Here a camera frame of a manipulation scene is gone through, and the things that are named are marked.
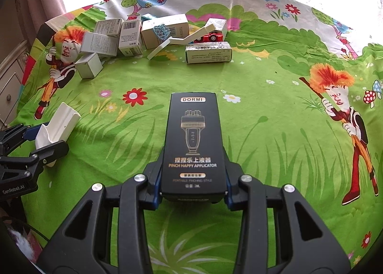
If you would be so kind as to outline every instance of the red mushroom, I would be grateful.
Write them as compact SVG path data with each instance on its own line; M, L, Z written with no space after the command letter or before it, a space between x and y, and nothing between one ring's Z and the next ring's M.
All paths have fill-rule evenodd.
M366 90L364 97L363 97L363 101L366 104L370 104L370 107L373 108L374 107L374 100L376 99L376 97L377 97L377 94L374 91Z

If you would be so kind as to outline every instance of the green tablecloth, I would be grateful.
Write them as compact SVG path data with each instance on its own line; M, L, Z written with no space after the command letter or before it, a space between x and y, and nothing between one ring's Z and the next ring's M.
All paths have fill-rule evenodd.
M55 32L56 58L65 59L61 56L62 42L68 39L65 31L72 31L71 39L81 42L79 27L92 31L97 20L145 13L186 13L191 31L211 17L228 19L226 41L233 48L232 61L188 65L184 46L168 46L151 61L146 58L149 51L132 58L119 55L108 59L93 80L74 74L52 95L41 120L34 119L36 110L42 112L41 104L46 105L40 102L45 88L38 88L50 78L46 55ZM208 91L218 98L230 160L266 184L294 184L354 265L383 226L382 197L376 197L377 188L373 189L375 178L379 187L383 180L382 57L383 47L368 34L293 0L104 0L54 18L41 28L28 59L15 123L48 121L61 102L82 117L68 139L69 154L45 169L37 192L23 197L28 221L51 236L93 183L115 185L142 172L163 145L170 94ZM65 77L64 68L59 69ZM334 116L334 111L326 111L300 77L343 112ZM367 90L374 90L372 108L371 100L364 98ZM343 125L341 118L351 122ZM351 135L364 148L368 142L375 178L369 176ZM33 143L26 143L16 154L33 149ZM350 188L355 198L358 187L359 199L342 205ZM228 211L223 202L164 201L145 217L156 273L232 272L240 212ZM272 265L272 227L269 234ZM115 263L115 232L112 251Z

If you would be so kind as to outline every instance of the barcode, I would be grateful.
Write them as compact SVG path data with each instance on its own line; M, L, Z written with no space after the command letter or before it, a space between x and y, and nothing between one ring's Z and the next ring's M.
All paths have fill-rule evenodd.
M133 54L134 56L136 56L136 55L137 55L137 52L136 52L136 50L135 50L135 48L134 48L134 47L130 48L130 51L132 52L132 54Z
M175 36L177 32L175 31L175 27L169 28L170 29L170 36Z
M124 30L133 29L133 28L135 28L136 24L137 24L137 21L125 22L124 23Z

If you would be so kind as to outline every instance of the wall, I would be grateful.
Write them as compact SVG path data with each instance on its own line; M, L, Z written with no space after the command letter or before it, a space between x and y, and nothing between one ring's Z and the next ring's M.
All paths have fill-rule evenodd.
M0 63L23 40L15 0L5 0L0 9Z

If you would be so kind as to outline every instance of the white flower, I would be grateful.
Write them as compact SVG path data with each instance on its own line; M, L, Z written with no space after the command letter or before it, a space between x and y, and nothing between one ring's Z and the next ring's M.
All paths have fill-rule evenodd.
M241 98L234 95L225 95L223 98L226 99L227 102L232 102L233 104L241 102Z

